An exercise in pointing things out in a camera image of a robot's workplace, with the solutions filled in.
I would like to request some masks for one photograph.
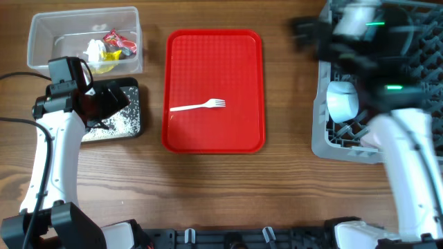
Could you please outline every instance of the red tray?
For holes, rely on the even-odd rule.
[[[170,112],[211,98],[224,108]],[[170,151],[240,154],[264,144],[262,40],[251,30],[178,30],[168,39],[162,143]]]

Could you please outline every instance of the clear plastic bin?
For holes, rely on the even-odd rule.
[[[119,35],[137,43],[130,59],[112,62],[88,62],[91,39],[102,38],[113,28]],[[33,17],[28,39],[28,66],[49,76],[48,60],[76,56],[90,67],[115,65],[109,72],[94,76],[122,75],[143,71],[142,32],[135,7],[98,8],[39,13]]]

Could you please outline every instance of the gray plastic crate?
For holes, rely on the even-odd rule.
[[[329,22],[340,19],[339,10],[349,0],[328,2],[320,17]],[[424,26],[421,35],[414,38],[410,48],[411,59],[405,70],[420,80],[428,99],[426,111],[432,114],[433,140],[438,161],[443,165],[443,6],[415,1],[384,0],[383,5],[399,6],[411,13],[417,25]],[[314,100],[312,124],[312,151],[321,158],[358,163],[380,163],[382,152],[360,146],[360,138],[368,132],[367,111],[360,110],[355,119],[335,123],[326,105],[326,90],[331,81],[356,83],[353,75],[341,75],[329,62],[319,62],[318,88]]]

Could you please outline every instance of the wooden table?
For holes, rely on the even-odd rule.
[[[28,32],[38,12],[138,8],[147,53],[144,73],[133,77],[148,89],[145,132],[136,139],[82,145],[80,150],[80,207],[98,225],[136,219],[144,228],[288,228],[354,215],[397,229],[383,165],[325,160],[311,150],[318,66],[294,51],[286,25],[291,17],[318,15],[325,0],[18,2],[0,6],[0,74],[30,70]],[[180,28],[250,28],[262,37],[266,144],[258,153],[176,155],[162,146],[165,42]],[[0,116],[31,119],[30,108],[47,84],[31,76],[0,82]],[[17,215],[28,189],[35,128],[0,122],[0,140],[4,219]]]

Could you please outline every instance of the fork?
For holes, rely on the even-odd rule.
[[[172,107],[170,111],[185,111],[185,110],[191,110],[196,108],[214,108],[214,107],[225,107],[226,102],[224,100],[219,99],[210,99],[204,104],[193,104],[189,106],[184,107]]]

